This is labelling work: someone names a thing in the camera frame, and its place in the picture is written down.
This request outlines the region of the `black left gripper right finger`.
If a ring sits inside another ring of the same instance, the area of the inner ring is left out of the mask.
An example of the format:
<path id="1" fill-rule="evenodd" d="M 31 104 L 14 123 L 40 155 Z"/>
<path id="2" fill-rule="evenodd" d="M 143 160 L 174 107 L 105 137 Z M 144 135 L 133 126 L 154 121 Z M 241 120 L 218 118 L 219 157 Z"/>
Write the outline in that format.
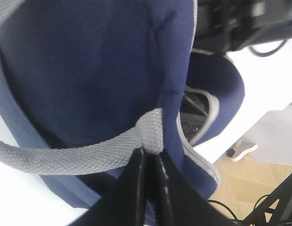
<path id="1" fill-rule="evenodd" d="M 151 200 L 157 226 L 236 226 L 188 183 L 166 150 L 151 155 Z"/>

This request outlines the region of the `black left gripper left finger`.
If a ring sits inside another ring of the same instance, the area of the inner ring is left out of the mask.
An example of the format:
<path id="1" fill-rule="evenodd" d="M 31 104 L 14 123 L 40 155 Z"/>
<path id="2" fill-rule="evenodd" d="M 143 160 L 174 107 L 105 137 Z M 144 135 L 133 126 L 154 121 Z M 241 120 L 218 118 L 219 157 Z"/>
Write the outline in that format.
<path id="1" fill-rule="evenodd" d="M 146 157 L 135 149 L 122 175 L 72 226 L 142 226 L 145 220 Z"/>

